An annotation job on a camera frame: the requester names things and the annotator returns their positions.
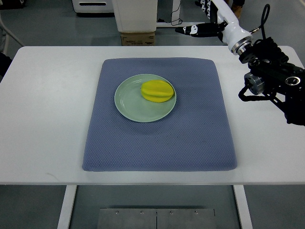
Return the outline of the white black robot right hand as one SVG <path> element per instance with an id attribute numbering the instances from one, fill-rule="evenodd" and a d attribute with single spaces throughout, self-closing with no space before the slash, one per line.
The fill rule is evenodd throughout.
<path id="1" fill-rule="evenodd" d="M 234 55 L 252 46 L 252 35 L 239 25 L 239 20 L 224 0 L 201 0 L 197 3 L 209 22 L 177 27 L 175 31 L 192 37 L 218 37 Z"/>

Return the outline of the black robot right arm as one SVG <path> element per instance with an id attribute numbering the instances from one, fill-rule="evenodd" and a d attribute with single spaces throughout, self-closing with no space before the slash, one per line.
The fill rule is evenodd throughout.
<path id="1" fill-rule="evenodd" d="M 262 38 L 239 52 L 241 63 L 250 72 L 244 76 L 244 87 L 239 98 L 244 102 L 271 101 L 283 113 L 288 124 L 305 124 L 305 71 L 289 63 L 274 40 L 266 37 L 264 24 L 270 11 L 266 4 L 259 29 Z"/>

